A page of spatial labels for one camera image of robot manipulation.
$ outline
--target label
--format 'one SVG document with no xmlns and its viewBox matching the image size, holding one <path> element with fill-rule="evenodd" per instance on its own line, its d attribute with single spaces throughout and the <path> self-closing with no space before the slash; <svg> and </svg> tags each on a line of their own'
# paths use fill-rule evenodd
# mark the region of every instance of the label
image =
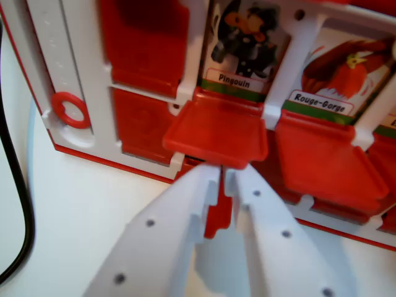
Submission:
<svg viewBox="0 0 396 297">
<path fill-rule="evenodd" d="M 390 76 L 394 41 L 385 32 L 326 21 L 283 108 L 353 124 Z"/>
<path fill-rule="evenodd" d="M 375 133 L 396 139 L 396 107 L 382 121 Z"/>
<path fill-rule="evenodd" d="M 263 1 L 214 0 L 200 86 L 264 101 L 290 40 L 279 13 Z"/>
<path fill-rule="evenodd" d="M 219 84 L 232 85 L 234 87 L 243 88 L 253 92 L 261 92 L 264 88 L 263 81 L 248 79 L 236 74 L 223 72 L 217 69 L 208 69 L 206 79 Z"/>
<path fill-rule="evenodd" d="M 295 90 L 293 91 L 293 93 L 291 93 L 289 101 L 312 106 L 315 108 L 320 108 L 322 110 L 331 111 L 333 113 L 343 114 L 345 116 L 348 116 L 354 108 L 353 104 L 349 102 L 325 98 L 299 90 Z"/>
</svg>

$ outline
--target screw hole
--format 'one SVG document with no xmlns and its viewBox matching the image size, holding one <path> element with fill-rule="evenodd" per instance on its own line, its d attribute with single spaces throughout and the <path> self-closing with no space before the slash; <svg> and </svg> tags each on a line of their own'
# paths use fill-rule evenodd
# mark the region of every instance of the screw hole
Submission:
<svg viewBox="0 0 396 297">
<path fill-rule="evenodd" d="M 334 296 L 333 291 L 330 288 L 324 288 L 322 290 L 322 294 L 325 297 L 333 297 Z"/>
<path fill-rule="evenodd" d="M 291 232 L 289 230 L 282 231 L 282 236 L 285 238 L 291 238 Z"/>
<path fill-rule="evenodd" d="M 116 274 L 116 276 L 114 277 L 114 283 L 116 285 L 120 285 L 123 282 L 125 282 L 125 279 L 126 279 L 126 277 L 123 273 Z"/>
<path fill-rule="evenodd" d="M 299 9 L 295 12 L 295 19 L 297 21 L 302 20 L 305 17 L 305 11 L 303 11 L 302 9 Z"/>
<path fill-rule="evenodd" d="M 147 220 L 147 221 L 146 221 L 146 226 L 152 227 L 152 226 L 154 226 L 154 225 L 155 225 L 155 221 L 154 221 L 154 220 Z"/>
</svg>

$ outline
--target red ring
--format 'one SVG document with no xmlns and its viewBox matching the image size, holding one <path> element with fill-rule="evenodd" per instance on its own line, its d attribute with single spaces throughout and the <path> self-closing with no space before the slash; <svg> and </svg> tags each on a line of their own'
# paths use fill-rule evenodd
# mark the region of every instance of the red ring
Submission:
<svg viewBox="0 0 396 297">
<path fill-rule="evenodd" d="M 66 109 L 63 106 L 63 102 L 65 101 L 72 103 L 81 111 L 82 115 L 84 116 L 82 121 L 76 121 L 75 119 L 72 119 L 70 116 L 66 114 Z M 52 96 L 51 103 L 55 114 L 65 124 L 77 129 L 85 129 L 91 126 L 87 105 L 85 105 L 84 101 L 80 100 L 79 97 L 76 97 L 67 92 L 59 92 L 59 93 L 55 93 Z"/>
</svg>

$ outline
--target bird illustration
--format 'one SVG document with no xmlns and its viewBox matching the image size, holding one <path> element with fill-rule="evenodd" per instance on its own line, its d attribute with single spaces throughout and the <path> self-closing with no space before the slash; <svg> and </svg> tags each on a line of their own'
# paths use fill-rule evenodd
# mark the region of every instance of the bird illustration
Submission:
<svg viewBox="0 0 396 297">
<path fill-rule="evenodd" d="M 392 58 L 394 41 L 393 37 L 372 42 L 346 41 L 332 48 L 306 66 L 301 81 L 303 91 L 315 94 L 334 89 L 350 99 L 361 90 L 369 73 Z"/>
</svg>

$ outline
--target red flap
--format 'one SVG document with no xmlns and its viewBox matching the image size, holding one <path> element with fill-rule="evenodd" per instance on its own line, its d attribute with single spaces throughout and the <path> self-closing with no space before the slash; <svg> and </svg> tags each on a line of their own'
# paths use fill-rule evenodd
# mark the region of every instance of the red flap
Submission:
<svg viewBox="0 0 396 297">
<path fill-rule="evenodd" d="M 268 154 L 262 105 L 197 88 L 164 137 L 168 150 L 243 169 Z"/>
<path fill-rule="evenodd" d="M 379 211 L 389 190 L 366 154 L 351 145 L 352 126 L 283 110 L 275 133 L 289 189 L 367 215 Z"/>
</svg>

